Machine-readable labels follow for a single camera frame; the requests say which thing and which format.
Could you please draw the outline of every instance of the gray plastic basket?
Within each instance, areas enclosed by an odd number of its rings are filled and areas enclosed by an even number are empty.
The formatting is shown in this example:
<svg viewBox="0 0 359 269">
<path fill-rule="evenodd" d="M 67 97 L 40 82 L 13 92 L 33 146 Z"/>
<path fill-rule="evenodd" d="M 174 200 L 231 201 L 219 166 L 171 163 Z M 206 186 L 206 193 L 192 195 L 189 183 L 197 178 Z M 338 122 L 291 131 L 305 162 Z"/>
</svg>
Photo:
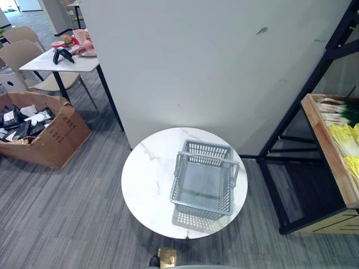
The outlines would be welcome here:
<svg viewBox="0 0 359 269">
<path fill-rule="evenodd" d="M 240 168 L 232 158 L 230 146 L 186 140 L 177 154 L 170 196 L 176 209 L 211 220 L 231 215 Z"/>
</svg>

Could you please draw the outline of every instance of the game controller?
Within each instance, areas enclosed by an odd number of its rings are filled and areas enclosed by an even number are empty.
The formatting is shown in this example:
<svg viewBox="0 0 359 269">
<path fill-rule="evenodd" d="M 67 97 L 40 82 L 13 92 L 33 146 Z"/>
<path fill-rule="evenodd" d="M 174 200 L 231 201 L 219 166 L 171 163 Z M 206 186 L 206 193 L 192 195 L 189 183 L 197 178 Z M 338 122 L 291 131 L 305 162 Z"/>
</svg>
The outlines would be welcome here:
<svg viewBox="0 0 359 269">
<path fill-rule="evenodd" d="M 72 54 L 68 52 L 68 50 L 64 48 L 58 48 L 55 50 L 53 62 L 54 64 L 58 64 L 58 57 L 62 55 L 65 59 L 68 59 L 71 63 L 75 63 L 75 61 L 72 59 Z"/>
</svg>

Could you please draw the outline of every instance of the round table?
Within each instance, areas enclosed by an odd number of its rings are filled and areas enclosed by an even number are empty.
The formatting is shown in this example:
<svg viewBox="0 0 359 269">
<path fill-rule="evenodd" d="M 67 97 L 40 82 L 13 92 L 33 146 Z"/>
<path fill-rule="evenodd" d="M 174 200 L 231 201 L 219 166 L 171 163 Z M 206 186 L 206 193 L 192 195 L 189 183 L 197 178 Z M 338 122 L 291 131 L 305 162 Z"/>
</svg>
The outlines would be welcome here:
<svg viewBox="0 0 359 269">
<path fill-rule="evenodd" d="M 122 193 L 135 218 L 148 229 L 171 238 L 201 238 L 226 227 L 239 214 L 247 195 L 247 174 L 240 163 L 233 190 L 231 216 L 208 220 L 178 212 L 169 200 L 177 153 L 186 139 L 228 145 L 220 137 L 196 128 L 171 128 L 157 132 L 139 143 L 128 156 L 122 171 Z"/>
</svg>

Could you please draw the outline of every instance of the white pillar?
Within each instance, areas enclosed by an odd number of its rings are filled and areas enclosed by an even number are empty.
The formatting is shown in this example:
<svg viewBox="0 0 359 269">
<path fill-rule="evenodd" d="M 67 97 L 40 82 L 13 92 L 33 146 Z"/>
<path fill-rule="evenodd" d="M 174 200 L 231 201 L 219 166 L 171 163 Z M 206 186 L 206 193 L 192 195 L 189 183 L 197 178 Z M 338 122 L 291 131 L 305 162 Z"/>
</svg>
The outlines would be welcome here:
<svg viewBox="0 0 359 269">
<path fill-rule="evenodd" d="M 39 0 L 39 3 L 50 22 L 54 35 L 72 29 L 66 10 L 59 0 Z"/>
<path fill-rule="evenodd" d="M 4 12 L 0 8 L 0 27 L 4 27 L 6 25 L 10 24 L 9 20 L 5 16 Z"/>
</svg>

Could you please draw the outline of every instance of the black metal shelf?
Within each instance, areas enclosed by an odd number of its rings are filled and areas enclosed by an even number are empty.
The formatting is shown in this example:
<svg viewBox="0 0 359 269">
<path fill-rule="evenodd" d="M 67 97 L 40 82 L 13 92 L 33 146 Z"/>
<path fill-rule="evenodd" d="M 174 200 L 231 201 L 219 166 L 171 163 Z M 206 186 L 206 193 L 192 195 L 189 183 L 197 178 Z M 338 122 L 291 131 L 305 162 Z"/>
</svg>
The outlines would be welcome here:
<svg viewBox="0 0 359 269">
<path fill-rule="evenodd" d="M 315 135 L 312 140 L 295 135 L 288 136 L 284 133 L 300 111 L 301 100 L 306 94 L 314 90 L 332 62 L 335 59 L 359 51 L 359 39 L 345 44 L 353 29 L 358 24 L 358 13 L 359 0 L 352 0 L 334 34 L 328 41 L 325 47 L 326 51 L 321 60 L 259 155 L 256 156 L 279 220 L 279 232 L 281 234 L 291 233 L 346 210 L 346 205 L 340 195 L 338 186 L 335 183 L 335 179 L 333 178 L 330 167 L 326 162 Z M 306 146 L 300 148 L 274 149 L 274 145 L 280 140 L 302 142 Z M 320 153 L 321 159 L 268 156 L 268 154 L 275 152 L 309 152 L 315 150 Z M 283 201 L 284 196 L 281 193 L 283 190 L 278 188 L 275 183 L 276 179 L 272 177 L 269 169 L 269 165 L 273 163 L 283 165 L 289 175 L 294 196 L 298 199 L 298 204 L 302 211 L 302 216 L 298 219 L 293 220 L 288 217 L 286 202 Z"/>
</svg>

